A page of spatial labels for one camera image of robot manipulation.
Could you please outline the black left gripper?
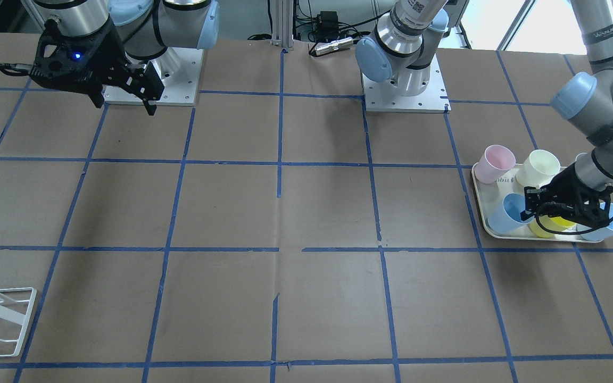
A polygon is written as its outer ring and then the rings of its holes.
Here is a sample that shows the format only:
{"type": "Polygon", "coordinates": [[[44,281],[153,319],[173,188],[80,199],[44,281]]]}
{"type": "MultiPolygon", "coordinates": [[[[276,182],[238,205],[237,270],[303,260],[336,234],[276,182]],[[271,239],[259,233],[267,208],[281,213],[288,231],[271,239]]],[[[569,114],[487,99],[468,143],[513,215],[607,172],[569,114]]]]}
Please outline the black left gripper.
{"type": "Polygon", "coordinates": [[[610,225],[610,206],[613,185],[595,190],[584,184],[572,164],[540,188],[525,187],[525,203],[520,212],[521,221],[538,220],[540,217],[561,217],[591,229],[610,225]]]}

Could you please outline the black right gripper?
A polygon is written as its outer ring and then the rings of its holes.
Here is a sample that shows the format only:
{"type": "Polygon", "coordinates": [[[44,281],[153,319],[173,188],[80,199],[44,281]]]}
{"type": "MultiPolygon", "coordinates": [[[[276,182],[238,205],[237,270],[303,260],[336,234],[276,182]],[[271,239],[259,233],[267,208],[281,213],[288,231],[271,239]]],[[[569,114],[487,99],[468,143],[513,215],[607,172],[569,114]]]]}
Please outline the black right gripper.
{"type": "Polygon", "coordinates": [[[149,116],[165,89],[153,63],[129,64],[110,19],[83,37],[66,36],[56,20],[46,20],[29,77],[46,89],[88,95],[97,109],[104,107],[104,87],[119,87],[138,97],[149,116]]]}

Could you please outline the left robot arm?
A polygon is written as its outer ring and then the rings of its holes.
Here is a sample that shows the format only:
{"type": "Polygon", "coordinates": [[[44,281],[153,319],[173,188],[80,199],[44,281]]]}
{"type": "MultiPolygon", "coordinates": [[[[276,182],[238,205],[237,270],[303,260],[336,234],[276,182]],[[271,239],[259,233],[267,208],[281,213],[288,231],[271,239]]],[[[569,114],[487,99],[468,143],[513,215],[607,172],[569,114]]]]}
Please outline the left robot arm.
{"type": "MultiPolygon", "coordinates": [[[[445,1],[398,1],[373,31],[356,44],[362,74],[374,82],[393,81],[424,70],[435,56],[431,32],[444,32],[445,1]]],[[[591,229],[613,222],[613,1],[572,1],[591,73],[579,72],[551,99],[593,150],[543,185],[526,185],[523,220],[561,217],[591,229]]]]}

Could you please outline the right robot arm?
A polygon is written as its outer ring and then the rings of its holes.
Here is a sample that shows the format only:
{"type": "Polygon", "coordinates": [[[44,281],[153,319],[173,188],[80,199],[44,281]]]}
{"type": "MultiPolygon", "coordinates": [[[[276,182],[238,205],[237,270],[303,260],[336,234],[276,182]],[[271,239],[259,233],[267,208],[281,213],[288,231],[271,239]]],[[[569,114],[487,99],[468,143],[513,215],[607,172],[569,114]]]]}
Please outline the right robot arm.
{"type": "Polygon", "coordinates": [[[194,106],[217,1],[36,1],[44,18],[36,58],[20,71],[46,89],[104,103],[194,106]]]}

